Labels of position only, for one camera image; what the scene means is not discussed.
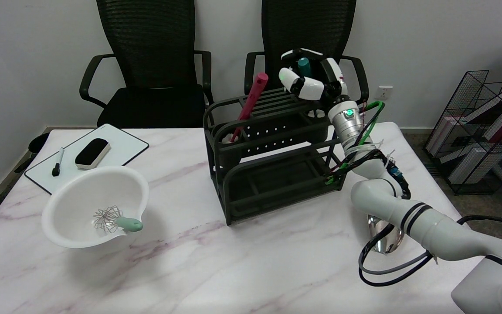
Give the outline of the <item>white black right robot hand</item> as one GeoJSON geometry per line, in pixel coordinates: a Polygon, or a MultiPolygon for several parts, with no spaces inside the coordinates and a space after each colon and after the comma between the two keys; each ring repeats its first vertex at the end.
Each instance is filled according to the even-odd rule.
{"type": "Polygon", "coordinates": [[[329,108],[349,101],[340,66],[332,57],[295,48],[281,55],[278,78],[285,90],[305,101],[319,101],[329,108]]]}

